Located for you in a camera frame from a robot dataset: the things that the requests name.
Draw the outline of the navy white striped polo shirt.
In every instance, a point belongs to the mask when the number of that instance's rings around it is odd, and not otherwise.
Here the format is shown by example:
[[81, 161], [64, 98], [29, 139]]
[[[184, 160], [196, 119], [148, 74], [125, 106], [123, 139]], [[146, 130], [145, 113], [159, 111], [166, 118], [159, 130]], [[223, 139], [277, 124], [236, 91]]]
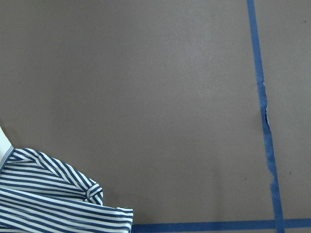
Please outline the navy white striped polo shirt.
[[72, 166], [0, 134], [3, 233], [129, 233], [133, 210], [104, 206], [101, 186]]

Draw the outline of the brown paper table cover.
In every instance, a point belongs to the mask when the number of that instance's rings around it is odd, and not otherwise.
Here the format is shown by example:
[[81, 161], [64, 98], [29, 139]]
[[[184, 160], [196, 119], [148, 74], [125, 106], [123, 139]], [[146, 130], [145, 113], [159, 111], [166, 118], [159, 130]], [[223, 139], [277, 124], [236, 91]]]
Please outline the brown paper table cover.
[[[285, 232], [308, 233], [311, 3], [254, 2]], [[274, 220], [245, 0], [1, 1], [0, 125], [134, 224]]]

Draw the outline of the blue tape line lengthwise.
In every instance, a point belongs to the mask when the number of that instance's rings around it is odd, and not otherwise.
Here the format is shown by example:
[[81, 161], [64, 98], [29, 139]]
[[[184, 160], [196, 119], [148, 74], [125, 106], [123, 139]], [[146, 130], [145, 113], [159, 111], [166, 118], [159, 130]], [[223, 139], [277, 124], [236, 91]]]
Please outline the blue tape line lengthwise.
[[247, 10], [249, 17], [250, 33], [252, 39], [253, 58], [255, 66], [255, 74], [259, 95], [259, 108], [262, 121], [263, 138], [265, 145], [265, 153], [267, 158], [268, 170], [272, 175], [272, 182], [270, 184], [275, 228], [278, 233], [285, 233], [284, 216], [282, 209], [282, 201], [279, 189], [279, 180], [276, 166], [276, 158], [274, 151], [273, 135], [268, 119], [268, 98], [265, 87], [264, 69], [262, 63], [260, 39], [258, 31], [258, 23], [256, 16], [256, 7], [253, 0], [247, 0]]

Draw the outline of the blue tape line crosswise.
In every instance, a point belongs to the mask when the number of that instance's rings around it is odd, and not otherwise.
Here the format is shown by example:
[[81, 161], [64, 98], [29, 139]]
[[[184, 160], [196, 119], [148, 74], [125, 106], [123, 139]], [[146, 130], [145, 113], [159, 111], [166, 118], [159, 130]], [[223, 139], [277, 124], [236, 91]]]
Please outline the blue tape line crosswise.
[[134, 224], [133, 233], [177, 233], [276, 229], [274, 220]]

